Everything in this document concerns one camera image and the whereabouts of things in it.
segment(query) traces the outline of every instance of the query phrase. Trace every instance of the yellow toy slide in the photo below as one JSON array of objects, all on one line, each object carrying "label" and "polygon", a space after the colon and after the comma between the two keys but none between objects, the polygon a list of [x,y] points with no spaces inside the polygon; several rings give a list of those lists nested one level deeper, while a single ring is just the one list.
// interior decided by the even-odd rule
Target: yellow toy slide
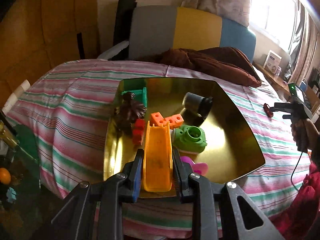
[{"label": "yellow toy slide", "polygon": [[144,146],[143,186],[149,192],[167,192],[172,187],[172,146],[169,122],[150,126],[148,121]]}]

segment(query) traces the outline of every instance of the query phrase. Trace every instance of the bed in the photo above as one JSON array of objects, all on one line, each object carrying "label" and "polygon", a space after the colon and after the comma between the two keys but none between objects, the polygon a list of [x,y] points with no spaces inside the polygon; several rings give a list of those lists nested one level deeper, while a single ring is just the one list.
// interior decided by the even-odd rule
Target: bed
[{"label": "bed", "polygon": [[[108,61],[127,48],[125,61]],[[215,80],[238,107],[263,152],[266,164],[237,183],[263,212],[272,217],[297,195],[290,182],[299,159],[290,121],[263,104],[282,102],[263,74],[258,88],[244,87],[197,71],[131,61],[169,48],[194,50],[235,47],[252,61],[255,35],[219,16],[189,8],[143,6],[133,12],[130,38],[102,53],[99,59],[61,64],[31,86],[8,113],[9,121],[24,124],[37,138],[41,181],[64,198],[79,182],[102,180],[103,153],[112,101],[122,79],[184,77]],[[300,187],[309,171],[303,154],[293,176]],[[138,200],[123,207],[124,232],[140,239],[188,238],[192,206],[171,198]]]},{"label": "bed", "polygon": [[[118,83],[136,77],[187,77],[215,80],[241,111],[252,129],[266,165],[237,181],[271,217],[287,208],[297,192],[290,175],[300,153],[290,121],[281,113],[269,119],[262,105],[281,100],[263,80],[259,88],[243,87],[206,74],[136,61],[81,60],[57,66],[41,77],[8,113],[12,124],[30,127],[37,137],[42,183],[65,197],[82,180],[102,180],[103,150],[111,103]],[[300,187],[310,160],[303,154],[293,176]],[[139,200],[123,209],[124,232],[142,239],[191,236],[191,205],[173,200]]]}]

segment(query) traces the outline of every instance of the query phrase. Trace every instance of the device screen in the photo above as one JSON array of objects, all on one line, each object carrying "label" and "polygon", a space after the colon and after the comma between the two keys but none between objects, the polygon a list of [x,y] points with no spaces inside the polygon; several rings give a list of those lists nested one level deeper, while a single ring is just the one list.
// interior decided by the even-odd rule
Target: device screen
[{"label": "device screen", "polygon": [[304,102],[304,98],[303,98],[303,94],[301,92],[301,90],[299,88],[297,88],[297,86],[295,87],[296,89],[296,92],[297,92],[297,97],[302,101]]}]

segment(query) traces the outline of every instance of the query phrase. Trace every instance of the human hand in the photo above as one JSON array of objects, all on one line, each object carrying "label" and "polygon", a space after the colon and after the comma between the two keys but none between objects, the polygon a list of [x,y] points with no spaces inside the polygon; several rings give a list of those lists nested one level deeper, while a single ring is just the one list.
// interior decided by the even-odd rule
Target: human hand
[{"label": "human hand", "polygon": [[292,132],[293,140],[295,142],[299,140],[298,134],[297,134],[298,128],[306,129],[308,140],[309,140],[308,149],[313,151],[316,147],[318,136],[319,136],[319,132],[317,128],[315,127],[315,125],[310,119],[299,120],[297,123],[291,124],[291,132]]}]

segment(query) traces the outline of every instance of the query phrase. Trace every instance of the brown blanket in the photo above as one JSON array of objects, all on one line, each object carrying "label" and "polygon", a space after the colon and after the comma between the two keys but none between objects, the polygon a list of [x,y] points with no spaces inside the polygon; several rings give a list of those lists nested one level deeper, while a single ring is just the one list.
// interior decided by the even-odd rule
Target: brown blanket
[{"label": "brown blanket", "polygon": [[261,86],[261,80],[247,56],[239,49],[232,47],[200,51],[169,49],[161,55],[154,56],[152,62],[192,69],[238,85]]}]

